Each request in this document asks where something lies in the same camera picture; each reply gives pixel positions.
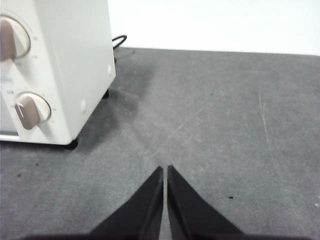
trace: gray carpet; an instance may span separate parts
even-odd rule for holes
[[[87,233],[169,164],[246,233],[320,239],[320,57],[115,55],[75,150],[1,143],[1,239]]]

